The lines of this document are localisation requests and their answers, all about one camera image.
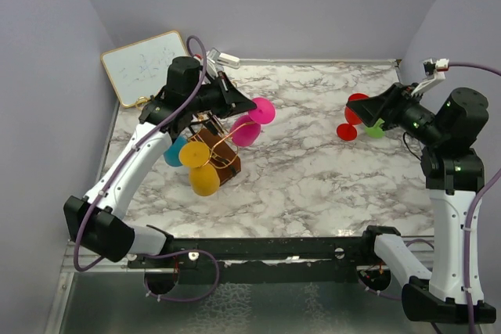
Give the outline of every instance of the whiteboard frame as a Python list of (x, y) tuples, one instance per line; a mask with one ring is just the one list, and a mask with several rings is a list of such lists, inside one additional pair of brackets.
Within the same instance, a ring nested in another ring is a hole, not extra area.
[(182, 47), (183, 47), (183, 48), (184, 48), (184, 50), (185, 50), (185, 54), (186, 54), (186, 55), (188, 55), (188, 49), (186, 48), (185, 42), (182, 40), (181, 34), (180, 34), (178, 31), (168, 31), (168, 32), (166, 32), (166, 33), (163, 33), (163, 34), (158, 34), (158, 35), (155, 35), (155, 36), (153, 36), (153, 37), (150, 37), (150, 38), (147, 38), (147, 39), (143, 39), (142, 41), (137, 41), (137, 42), (131, 43), (130, 45), (126, 45), (126, 46), (122, 46), (122, 47), (119, 47), (119, 48), (115, 48), (115, 49), (113, 49), (113, 50), (106, 51), (106, 52), (103, 52), (103, 53), (101, 54), (101, 58), (100, 58), (100, 59), (101, 59), (101, 64), (104, 66), (104, 70), (106, 71), (106, 74), (107, 74), (108, 78), (110, 79), (111, 85), (113, 86), (113, 89), (114, 89), (114, 91), (115, 91), (115, 94), (117, 95), (118, 102), (119, 102), (119, 103), (120, 103), (120, 105), (121, 105), (122, 107), (124, 107), (125, 109), (129, 109), (129, 108), (131, 108), (131, 107), (134, 107), (134, 106), (137, 104), (137, 102), (136, 102), (136, 103), (132, 103), (132, 104), (127, 104), (127, 105), (123, 103), (123, 101), (122, 101), (122, 99), (121, 99), (121, 97), (120, 97), (120, 94), (119, 94), (119, 92), (118, 92), (118, 90), (117, 90), (117, 86), (115, 85), (115, 83), (114, 83), (114, 81), (113, 81), (113, 78), (111, 77), (111, 74), (110, 74), (110, 72), (108, 71), (108, 68), (106, 67), (106, 64), (104, 63), (104, 56), (105, 56), (105, 55), (107, 55), (107, 54), (110, 54), (110, 53), (112, 53), (112, 52), (116, 52), (116, 51), (118, 51), (118, 50), (122, 50), (123, 48), (127, 48), (127, 47), (131, 47), (131, 46), (134, 46), (134, 45), (138, 45), (139, 43), (143, 43), (143, 42), (146, 42), (146, 41), (150, 41), (150, 40), (155, 39), (155, 38), (158, 38), (158, 37), (163, 37), (163, 36), (165, 36), (165, 35), (167, 35), (167, 34), (171, 34), (171, 33), (176, 33), (176, 34), (179, 36), (179, 40), (181, 41)]

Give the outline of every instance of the red disc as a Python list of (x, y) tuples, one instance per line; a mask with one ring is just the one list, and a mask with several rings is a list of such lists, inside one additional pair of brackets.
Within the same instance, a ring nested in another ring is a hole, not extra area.
[(357, 129), (348, 123), (341, 124), (336, 132), (339, 138), (345, 141), (353, 141), (357, 138)]
[[(369, 96), (363, 93), (355, 93), (349, 96), (348, 102), (357, 101), (359, 99), (365, 99), (365, 98), (369, 98)], [(357, 125), (362, 123), (359, 117), (357, 117), (355, 113), (351, 111), (348, 107), (344, 108), (344, 118), (351, 125)]]

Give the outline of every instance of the white marble surface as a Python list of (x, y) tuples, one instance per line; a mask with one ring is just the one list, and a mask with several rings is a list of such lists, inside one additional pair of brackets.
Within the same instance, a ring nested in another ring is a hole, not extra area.
[[(161, 158), (135, 194), (128, 223), (178, 237), (350, 236), (368, 224), (433, 235), (424, 177), (402, 133), (372, 139), (360, 127), (353, 142), (336, 135), (348, 96), (381, 93), (398, 80), (392, 67), (243, 66), (227, 72), (249, 97), (264, 96), (277, 108), (275, 121), (240, 153), (242, 172), (213, 196), (199, 197), (188, 171)], [(138, 115), (119, 111), (105, 168), (129, 140)]]

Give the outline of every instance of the gray wall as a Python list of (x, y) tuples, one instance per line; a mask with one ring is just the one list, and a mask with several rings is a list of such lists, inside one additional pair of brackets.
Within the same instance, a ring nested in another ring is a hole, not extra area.
[(91, 0), (117, 45), (166, 30), (240, 57), (402, 58), (434, 0)]
[(113, 44), (89, 0), (0, 0), (0, 332), (42, 332), (67, 229), (63, 204), (97, 172)]
[[(423, 77), (419, 61), (429, 56), (466, 60), (501, 68), (501, 0), (437, 0), (414, 37), (402, 63), (407, 82)], [(451, 68), (447, 81), (425, 95), (436, 110), (456, 87), (469, 86), (488, 97), (490, 121), (475, 144), (487, 178), (501, 167), (501, 77), (468, 68)], [(501, 309), (499, 230), (501, 182), (487, 193), (479, 217), (479, 262), (486, 300)]]

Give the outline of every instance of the blue disc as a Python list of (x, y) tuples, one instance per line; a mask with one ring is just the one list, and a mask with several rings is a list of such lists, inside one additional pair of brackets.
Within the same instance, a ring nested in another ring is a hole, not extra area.
[(171, 147), (167, 149), (167, 152), (164, 153), (164, 159), (169, 166), (172, 167), (182, 166), (182, 163), (179, 160), (179, 152), (181, 151), (182, 147), (187, 143), (188, 141), (186, 140), (186, 138), (179, 136), (176, 138)]

